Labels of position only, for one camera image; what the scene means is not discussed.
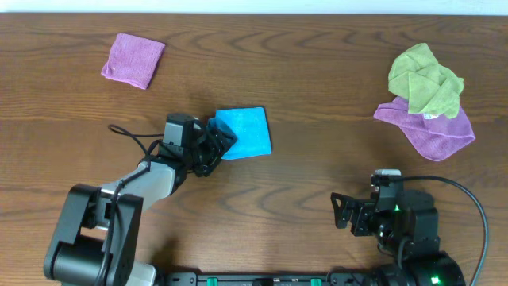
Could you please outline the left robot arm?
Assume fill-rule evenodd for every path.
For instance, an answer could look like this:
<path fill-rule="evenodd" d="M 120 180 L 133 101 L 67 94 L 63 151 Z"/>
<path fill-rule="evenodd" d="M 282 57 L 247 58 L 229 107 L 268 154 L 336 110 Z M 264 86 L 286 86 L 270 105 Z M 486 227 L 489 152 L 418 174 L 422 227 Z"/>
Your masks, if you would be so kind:
<path fill-rule="evenodd" d="M 43 272 L 63 285 L 161 285 L 155 266 L 135 259 L 140 219 L 190 173 L 208 176 L 235 144 L 227 125 L 186 114 L 167 116 L 137 168 L 112 183 L 76 184 L 56 224 Z"/>

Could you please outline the blue microfiber cloth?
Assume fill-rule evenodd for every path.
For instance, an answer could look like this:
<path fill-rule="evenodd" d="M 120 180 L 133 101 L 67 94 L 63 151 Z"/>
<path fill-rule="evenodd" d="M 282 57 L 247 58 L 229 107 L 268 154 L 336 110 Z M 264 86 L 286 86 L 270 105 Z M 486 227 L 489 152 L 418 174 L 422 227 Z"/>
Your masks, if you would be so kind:
<path fill-rule="evenodd" d="M 223 160 L 271 155 L 271 136 L 263 107 L 217 110 L 214 118 L 220 118 L 237 136 Z"/>

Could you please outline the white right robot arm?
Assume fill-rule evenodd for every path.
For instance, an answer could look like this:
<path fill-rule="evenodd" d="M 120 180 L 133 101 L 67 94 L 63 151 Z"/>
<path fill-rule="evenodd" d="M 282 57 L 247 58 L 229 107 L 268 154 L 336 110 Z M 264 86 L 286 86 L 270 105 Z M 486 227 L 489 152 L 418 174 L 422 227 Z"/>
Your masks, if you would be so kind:
<path fill-rule="evenodd" d="M 363 285 L 464 285 L 460 266 L 440 250 L 438 212 L 421 191 L 379 191 L 370 199 L 331 196 L 336 228 L 373 236 L 394 262 L 367 274 Z"/>

